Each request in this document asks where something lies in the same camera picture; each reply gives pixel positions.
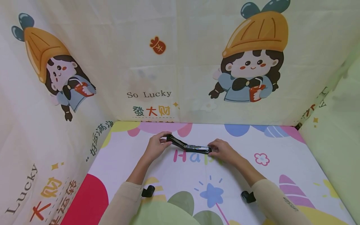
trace black clip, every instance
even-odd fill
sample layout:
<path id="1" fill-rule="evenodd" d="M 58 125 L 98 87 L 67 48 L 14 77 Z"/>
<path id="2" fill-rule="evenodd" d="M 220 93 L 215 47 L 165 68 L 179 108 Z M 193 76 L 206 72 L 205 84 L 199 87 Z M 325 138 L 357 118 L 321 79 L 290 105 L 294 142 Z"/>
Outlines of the black clip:
<path id="1" fill-rule="evenodd" d="M 211 148 L 209 146 L 200 146 L 200 145 L 189 145 L 185 142 L 180 141 L 176 137 L 172 136 L 171 134 L 166 136 L 166 141 L 171 141 L 173 145 L 178 146 L 182 150 L 186 152 L 195 152 L 195 153 L 201 153 L 201 154 L 209 154 L 212 152 Z"/>
<path id="2" fill-rule="evenodd" d="M 243 191 L 243 192 L 241 193 L 241 197 L 243 197 L 243 199 L 245 199 L 246 203 L 248 203 L 248 204 L 249 204 L 249 203 L 252 203 L 252 202 L 256 202 L 256 198 L 255 198 L 253 192 L 251 192 L 251 193 L 249 194 L 249 192 Z"/>
<path id="3" fill-rule="evenodd" d="M 143 189 L 143 192 L 141 193 L 141 197 L 144 198 L 151 198 L 153 196 L 153 193 L 155 191 L 155 187 L 152 185 L 149 185 L 147 189 Z"/>

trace cartoon girl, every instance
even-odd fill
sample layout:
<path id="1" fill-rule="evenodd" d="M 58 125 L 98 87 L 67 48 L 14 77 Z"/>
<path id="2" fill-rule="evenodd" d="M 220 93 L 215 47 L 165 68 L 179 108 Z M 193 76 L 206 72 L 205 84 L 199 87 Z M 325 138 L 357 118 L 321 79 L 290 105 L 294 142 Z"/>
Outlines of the cartoon girl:
<path id="1" fill-rule="evenodd" d="M 95 86 L 58 38 L 34 28 L 34 19 L 28 14 L 21 13 L 19 22 L 22 29 L 11 28 L 14 37 L 25 42 L 27 55 L 40 82 L 54 97 L 55 105 L 61 105 L 65 120 L 71 121 L 70 107 L 76 112 L 82 101 L 96 94 Z"/>
<path id="2" fill-rule="evenodd" d="M 226 92 L 227 102 L 257 102 L 279 86 L 279 69 L 288 42 L 288 25 L 281 13 L 290 0 L 271 0 L 262 11 L 246 3 L 241 15 L 246 19 L 232 34 L 222 53 L 215 88 L 209 93 L 218 98 Z"/>

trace fingers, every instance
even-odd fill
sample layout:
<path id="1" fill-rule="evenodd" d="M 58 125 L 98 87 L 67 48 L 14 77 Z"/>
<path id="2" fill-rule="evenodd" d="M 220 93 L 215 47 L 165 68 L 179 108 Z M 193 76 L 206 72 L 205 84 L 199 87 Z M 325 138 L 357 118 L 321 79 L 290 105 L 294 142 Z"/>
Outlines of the fingers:
<path id="1" fill-rule="evenodd" d="M 219 155 L 219 152 L 210 152 L 209 156 L 215 156 L 217 157 Z"/>
<path id="2" fill-rule="evenodd" d="M 160 132 L 160 133 L 154 135 L 154 137 L 156 139 L 160 139 L 160 138 L 163 138 L 163 137 L 165 137 L 166 135 L 169 135 L 169 134 L 171 134 L 170 131 L 163 131 L 163 132 Z"/>
<path id="3" fill-rule="evenodd" d="M 210 142 L 208 146 L 216 146 L 219 147 L 219 144 L 221 144 L 223 140 L 216 138 L 214 141 Z"/>
<path id="4" fill-rule="evenodd" d="M 171 141 L 165 142 L 164 144 L 161 144 L 161 146 L 166 149 L 167 147 L 169 147 L 172 144 Z"/>

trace orange money bag icon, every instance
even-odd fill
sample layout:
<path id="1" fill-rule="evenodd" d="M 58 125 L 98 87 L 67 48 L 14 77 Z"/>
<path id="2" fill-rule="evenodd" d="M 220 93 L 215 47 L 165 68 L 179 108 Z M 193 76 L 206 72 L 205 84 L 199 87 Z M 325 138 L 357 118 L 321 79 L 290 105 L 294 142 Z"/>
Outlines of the orange money bag icon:
<path id="1" fill-rule="evenodd" d="M 154 39 L 150 40 L 150 47 L 152 47 L 154 52 L 158 55 L 163 54 L 166 49 L 165 43 L 160 41 L 158 36 L 155 36 Z"/>

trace blue shirt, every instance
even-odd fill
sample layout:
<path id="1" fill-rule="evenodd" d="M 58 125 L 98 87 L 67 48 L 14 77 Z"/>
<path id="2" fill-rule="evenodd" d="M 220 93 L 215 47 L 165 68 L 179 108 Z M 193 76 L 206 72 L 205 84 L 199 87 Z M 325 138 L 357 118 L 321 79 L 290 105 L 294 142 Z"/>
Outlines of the blue shirt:
<path id="1" fill-rule="evenodd" d="M 250 102 L 250 88 L 244 87 L 241 90 L 232 89 L 235 78 L 228 73 L 222 73 L 218 79 L 221 87 L 226 91 L 224 101 L 227 102 Z M 260 98 L 268 97 L 273 91 L 273 84 L 267 76 L 262 76 L 262 84 L 266 87 L 260 92 Z"/>
<path id="2" fill-rule="evenodd" d="M 83 78 L 83 77 L 81 77 L 79 75 L 75 75 L 73 77 L 77 78 L 82 83 L 87 83 L 88 90 L 91 93 L 96 94 L 96 90 L 95 90 L 94 86 L 88 80 L 86 80 L 85 78 Z M 70 100 L 68 100 L 66 98 L 66 96 L 64 95 L 64 93 L 62 91 L 59 91 L 58 94 L 56 95 L 56 97 L 58 99 L 58 102 L 61 105 L 70 106 L 72 108 L 72 110 L 74 110 L 74 112 L 76 112 L 76 110 L 79 107 L 80 103 L 82 101 L 84 101 L 84 99 L 87 98 L 87 97 L 83 96 L 82 94 L 77 92 L 75 89 L 71 89 L 70 93 L 71 93 Z"/>

